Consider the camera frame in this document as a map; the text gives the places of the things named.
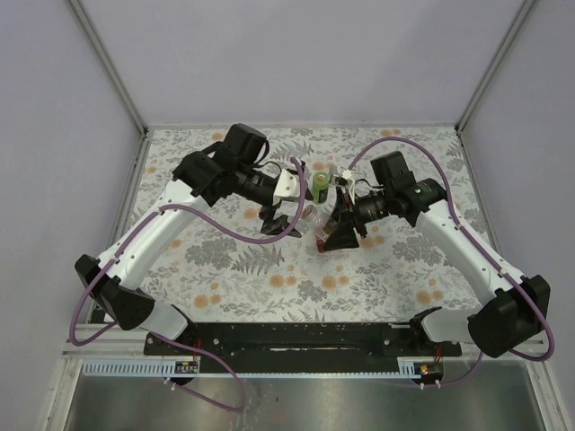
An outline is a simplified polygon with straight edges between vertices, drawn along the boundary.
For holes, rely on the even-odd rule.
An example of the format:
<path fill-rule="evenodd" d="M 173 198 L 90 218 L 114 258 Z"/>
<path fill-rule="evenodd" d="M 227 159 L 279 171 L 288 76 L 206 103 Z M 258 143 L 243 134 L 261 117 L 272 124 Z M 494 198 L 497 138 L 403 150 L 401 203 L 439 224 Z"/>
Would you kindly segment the red pill organizer box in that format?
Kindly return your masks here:
<path fill-rule="evenodd" d="M 319 253 L 324 253 L 324 244 L 334 232 L 334 227 L 321 227 L 314 230 L 314 238 Z"/>

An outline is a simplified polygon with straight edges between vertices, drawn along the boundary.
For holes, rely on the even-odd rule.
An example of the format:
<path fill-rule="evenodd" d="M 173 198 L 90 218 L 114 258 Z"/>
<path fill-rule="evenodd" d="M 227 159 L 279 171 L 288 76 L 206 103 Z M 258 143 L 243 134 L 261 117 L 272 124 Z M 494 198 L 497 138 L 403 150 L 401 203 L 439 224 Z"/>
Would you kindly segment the clear small pill bottle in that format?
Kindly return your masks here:
<path fill-rule="evenodd" d="M 318 225 L 323 222 L 323 211 L 315 205 L 308 205 L 302 212 L 300 220 L 307 225 Z"/>

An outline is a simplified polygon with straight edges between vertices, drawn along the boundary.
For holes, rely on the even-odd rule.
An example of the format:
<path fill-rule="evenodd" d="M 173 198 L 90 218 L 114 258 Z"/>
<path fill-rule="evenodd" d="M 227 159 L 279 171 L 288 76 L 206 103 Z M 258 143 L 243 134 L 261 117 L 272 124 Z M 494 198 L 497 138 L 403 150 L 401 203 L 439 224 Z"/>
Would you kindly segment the green pill bottle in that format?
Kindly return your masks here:
<path fill-rule="evenodd" d="M 313 202 L 321 205 L 327 202 L 329 196 L 330 176 L 328 172 L 316 172 L 313 176 Z"/>

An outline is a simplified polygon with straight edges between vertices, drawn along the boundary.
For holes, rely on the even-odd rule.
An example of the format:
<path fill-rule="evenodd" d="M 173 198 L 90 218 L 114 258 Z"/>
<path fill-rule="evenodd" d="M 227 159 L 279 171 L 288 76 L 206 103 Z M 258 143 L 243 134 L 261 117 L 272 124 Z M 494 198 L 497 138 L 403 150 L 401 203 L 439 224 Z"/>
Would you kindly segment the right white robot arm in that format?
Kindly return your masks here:
<path fill-rule="evenodd" d="M 382 190 L 354 197 L 336 189 L 323 251 L 355 249 L 367 236 L 367 224 L 387 216 L 405 219 L 439 247 L 473 289 L 480 308 L 434 307 L 410 321 L 411 349 L 422 356 L 443 342 L 473 343 L 485 355 L 499 357 L 541 333 L 550 287 L 540 276 L 526 277 L 509 265 L 455 211 L 446 190 L 435 180 L 417 181 L 403 155 L 393 152 L 371 162 Z"/>

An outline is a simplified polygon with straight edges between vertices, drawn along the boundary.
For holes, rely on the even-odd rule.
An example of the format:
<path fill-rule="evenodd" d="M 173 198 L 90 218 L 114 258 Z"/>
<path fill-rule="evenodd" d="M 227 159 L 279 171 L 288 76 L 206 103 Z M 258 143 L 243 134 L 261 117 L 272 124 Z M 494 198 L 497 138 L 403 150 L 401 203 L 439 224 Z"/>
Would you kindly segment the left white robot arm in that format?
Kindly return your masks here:
<path fill-rule="evenodd" d="M 270 143 L 262 132 L 234 124 L 223 140 L 185 155 L 164 191 L 127 233 L 99 256 L 84 254 L 76 261 L 75 271 L 84 285 L 84 294 L 122 330 L 157 332 L 174 354 L 191 351 L 195 334 L 190 320 L 176 307 L 146 294 L 141 284 L 160 255 L 197 218 L 238 241 L 256 245 L 295 234 L 295 218 L 273 214 L 284 201 L 305 203 L 304 165 L 293 159 L 293 169 L 283 169 L 270 177 L 261 171 L 269 150 Z M 232 232 L 207 216 L 209 208 L 231 195 L 264 210 L 263 238 Z"/>

